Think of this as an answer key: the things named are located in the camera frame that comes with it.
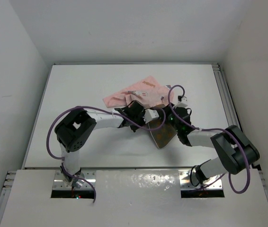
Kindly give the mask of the grey pillow with orange flowers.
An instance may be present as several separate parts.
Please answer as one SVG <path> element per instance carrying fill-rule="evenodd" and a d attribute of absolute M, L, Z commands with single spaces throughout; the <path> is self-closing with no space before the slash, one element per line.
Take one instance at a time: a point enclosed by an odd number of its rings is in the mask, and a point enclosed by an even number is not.
<path fill-rule="evenodd" d="M 170 108 L 164 106 L 164 104 L 157 105 L 155 108 L 162 108 L 166 113 L 166 120 L 164 122 L 164 125 L 155 131 L 151 131 L 151 137 L 155 143 L 155 146 L 158 149 L 165 148 L 171 140 L 177 135 L 176 130 L 171 125 L 171 112 Z"/>

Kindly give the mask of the pink bunny print pillowcase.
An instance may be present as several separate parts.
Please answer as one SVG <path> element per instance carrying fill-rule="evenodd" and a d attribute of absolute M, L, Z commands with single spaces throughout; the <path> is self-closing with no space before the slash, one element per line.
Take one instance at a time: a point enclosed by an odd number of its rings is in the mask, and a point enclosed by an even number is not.
<path fill-rule="evenodd" d="M 161 85 L 153 76 L 148 76 L 112 95 L 103 98 L 107 108 L 127 106 L 132 101 L 146 108 L 168 105 L 170 85 Z"/>

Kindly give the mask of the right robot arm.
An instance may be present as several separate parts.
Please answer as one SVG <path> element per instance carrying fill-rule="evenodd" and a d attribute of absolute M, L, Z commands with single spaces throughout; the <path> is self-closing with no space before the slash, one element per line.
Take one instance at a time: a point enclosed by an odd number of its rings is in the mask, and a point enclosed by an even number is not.
<path fill-rule="evenodd" d="M 218 157 L 194 166 L 190 171 L 192 186 L 200 186 L 216 175 L 236 175 L 247 170 L 247 182 L 244 189 L 236 191 L 240 194 L 250 184 L 250 165 L 260 159 L 260 153 L 253 143 L 236 125 L 226 129 L 201 129 L 191 125 L 190 113 L 184 107 L 165 107 L 166 122 L 177 132 L 180 142 L 189 147 L 213 148 Z"/>

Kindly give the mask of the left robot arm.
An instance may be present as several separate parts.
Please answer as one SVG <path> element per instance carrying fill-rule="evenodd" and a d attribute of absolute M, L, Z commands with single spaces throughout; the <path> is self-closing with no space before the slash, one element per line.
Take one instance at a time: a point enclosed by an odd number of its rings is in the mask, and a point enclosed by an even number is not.
<path fill-rule="evenodd" d="M 62 151 L 61 172 L 69 185 L 80 187 L 77 179 L 71 175 L 83 177 L 79 166 L 79 150 L 84 146 L 90 134 L 97 129 L 130 127 L 133 131 L 144 126 L 146 109 L 133 101 L 126 107 L 115 108 L 105 113 L 94 109 L 76 109 L 70 111 L 55 127 L 55 134 Z"/>

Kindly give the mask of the white front cover panel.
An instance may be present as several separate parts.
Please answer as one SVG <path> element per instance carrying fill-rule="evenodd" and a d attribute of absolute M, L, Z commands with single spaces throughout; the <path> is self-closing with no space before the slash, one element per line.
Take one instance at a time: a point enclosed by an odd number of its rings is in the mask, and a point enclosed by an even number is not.
<path fill-rule="evenodd" d="M 257 170 L 243 194 L 222 179 L 222 198 L 182 198 L 176 170 L 100 170 L 97 197 L 52 198 L 54 170 L 19 170 L 3 227 L 268 227 L 268 201 Z"/>

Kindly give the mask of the aluminium frame rail right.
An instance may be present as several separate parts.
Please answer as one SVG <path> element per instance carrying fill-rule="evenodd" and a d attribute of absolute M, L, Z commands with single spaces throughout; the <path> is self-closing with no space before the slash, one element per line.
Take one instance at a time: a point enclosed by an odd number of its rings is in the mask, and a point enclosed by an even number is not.
<path fill-rule="evenodd" d="M 240 129 L 242 129 L 224 72 L 218 63 L 212 64 L 212 69 L 218 86 L 228 125 L 236 125 Z"/>

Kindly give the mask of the aluminium frame rail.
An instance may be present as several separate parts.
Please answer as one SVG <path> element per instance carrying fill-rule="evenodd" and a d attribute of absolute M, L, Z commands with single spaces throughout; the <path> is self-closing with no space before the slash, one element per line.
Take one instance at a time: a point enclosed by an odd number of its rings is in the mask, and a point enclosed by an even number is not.
<path fill-rule="evenodd" d="M 0 194 L 0 224 L 14 183 L 16 171 L 8 171 Z"/>
<path fill-rule="evenodd" d="M 218 63 L 212 64 L 212 69 L 218 86 L 228 125 L 236 125 L 240 129 L 242 129 L 224 72 Z"/>

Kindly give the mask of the aluminium frame rail left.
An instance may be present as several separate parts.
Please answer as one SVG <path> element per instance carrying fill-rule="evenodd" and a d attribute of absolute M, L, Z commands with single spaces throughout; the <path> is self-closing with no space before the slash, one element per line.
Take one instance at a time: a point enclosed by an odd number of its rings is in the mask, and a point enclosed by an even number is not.
<path fill-rule="evenodd" d="M 0 224 L 14 183 L 16 171 L 8 171 L 0 194 Z"/>

